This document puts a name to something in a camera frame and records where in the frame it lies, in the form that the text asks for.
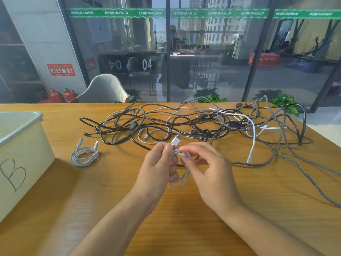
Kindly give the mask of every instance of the number 04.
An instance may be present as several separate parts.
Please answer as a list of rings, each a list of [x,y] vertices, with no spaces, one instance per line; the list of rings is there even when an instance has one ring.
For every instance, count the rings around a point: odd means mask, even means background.
[[[143,59],[142,66],[143,66],[143,70],[147,70],[147,67],[151,69],[151,58],[149,59],[148,64],[147,64],[147,60]]]

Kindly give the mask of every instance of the white plastic container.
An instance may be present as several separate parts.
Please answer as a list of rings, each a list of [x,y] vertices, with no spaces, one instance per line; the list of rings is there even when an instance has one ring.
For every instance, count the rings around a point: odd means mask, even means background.
[[[41,112],[0,112],[0,221],[51,165],[55,156]]]

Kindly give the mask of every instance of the fire extinguisher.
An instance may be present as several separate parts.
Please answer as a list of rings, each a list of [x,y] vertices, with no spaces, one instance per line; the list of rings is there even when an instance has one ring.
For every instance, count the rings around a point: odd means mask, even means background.
[[[65,103],[65,99],[60,92],[52,88],[49,88],[49,91],[49,94],[44,91],[39,93],[40,101],[38,103]]]
[[[70,102],[72,100],[74,100],[75,98],[77,98],[77,94],[75,93],[74,90],[71,90],[71,89],[68,89],[68,88],[64,88],[65,91],[64,91],[64,96],[65,96],[65,99]]]

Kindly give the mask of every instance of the fingernail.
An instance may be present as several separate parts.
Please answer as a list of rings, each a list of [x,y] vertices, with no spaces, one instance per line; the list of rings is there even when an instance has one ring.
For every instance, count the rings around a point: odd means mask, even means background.
[[[172,144],[167,144],[165,147],[166,150],[173,150]]]
[[[182,157],[181,161],[182,161],[182,163],[186,163],[188,161],[188,158],[187,157]]]

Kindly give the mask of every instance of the red sign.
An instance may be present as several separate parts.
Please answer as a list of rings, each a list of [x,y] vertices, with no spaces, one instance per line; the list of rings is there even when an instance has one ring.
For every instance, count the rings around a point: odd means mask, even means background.
[[[46,64],[51,76],[76,76],[72,64]]]
[[[84,60],[84,62],[85,62],[86,70],[88,72],[93,71],[97,68],[96,59],[94,57],[88,60]]]

